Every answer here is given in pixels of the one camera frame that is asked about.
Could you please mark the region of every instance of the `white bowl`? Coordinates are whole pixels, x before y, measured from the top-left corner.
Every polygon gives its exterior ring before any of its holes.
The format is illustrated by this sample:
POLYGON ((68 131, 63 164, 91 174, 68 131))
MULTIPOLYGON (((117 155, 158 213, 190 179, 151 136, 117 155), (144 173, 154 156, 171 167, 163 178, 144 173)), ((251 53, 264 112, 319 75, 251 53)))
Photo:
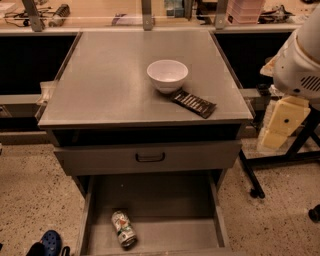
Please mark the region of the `white bowl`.
POLYGON ((188 68, 179 61, 158 60, 149 65, 147 73, 157 90, 169 94, 182 87, 188 68))

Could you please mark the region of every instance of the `countertop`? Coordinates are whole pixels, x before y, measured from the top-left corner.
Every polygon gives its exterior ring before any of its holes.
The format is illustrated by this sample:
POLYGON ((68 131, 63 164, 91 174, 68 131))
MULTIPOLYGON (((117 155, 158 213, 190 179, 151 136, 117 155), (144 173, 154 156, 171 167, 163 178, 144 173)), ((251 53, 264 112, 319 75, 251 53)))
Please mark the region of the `countertop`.
POLYGON ((244 99, 207 30, 83 33, 39 122, 41 128, 184 125, 251 119, 244 99), (151 85, 147 67, 184 63, 186 91, 217 104, 206 120, 170 102, 151 85))

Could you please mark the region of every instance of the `drawer handle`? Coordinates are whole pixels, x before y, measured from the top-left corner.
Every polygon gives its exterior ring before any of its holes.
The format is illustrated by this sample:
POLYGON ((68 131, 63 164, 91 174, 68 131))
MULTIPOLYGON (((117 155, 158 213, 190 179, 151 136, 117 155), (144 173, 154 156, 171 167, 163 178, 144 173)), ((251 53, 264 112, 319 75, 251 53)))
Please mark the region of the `drawer handle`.
POLYGON ((166 154, 164 152, 155 156, 140 156, 139 154, 136 154, 136 160, 139 163, 162 162, 165 158, 166 154))

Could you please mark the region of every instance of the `drawer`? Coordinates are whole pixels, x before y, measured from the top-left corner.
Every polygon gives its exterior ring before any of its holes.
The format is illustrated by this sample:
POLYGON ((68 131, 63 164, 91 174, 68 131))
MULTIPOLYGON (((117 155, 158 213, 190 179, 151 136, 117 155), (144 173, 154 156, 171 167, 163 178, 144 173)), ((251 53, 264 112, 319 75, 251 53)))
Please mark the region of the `drawer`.
POLYGON ((241 148, 239 140, 185 143, 56 147, 67 175, 101 175, 178 170, 227 169, 241 148))
POLYGON ((234 255, 207 171, 90 176, 76 256, 234 255), (126 212, 138 241, 123 249, 111 222, 126 212))

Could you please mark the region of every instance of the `drawer front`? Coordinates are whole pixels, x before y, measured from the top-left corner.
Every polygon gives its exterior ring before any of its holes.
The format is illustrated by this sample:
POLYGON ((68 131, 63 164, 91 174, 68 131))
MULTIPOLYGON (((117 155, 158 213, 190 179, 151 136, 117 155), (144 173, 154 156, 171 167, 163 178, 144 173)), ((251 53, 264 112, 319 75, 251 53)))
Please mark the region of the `drawer front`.
POLYGON ((233 166, 241 142, 215 141, 55 148, 67 175, 99 175, 233 166))

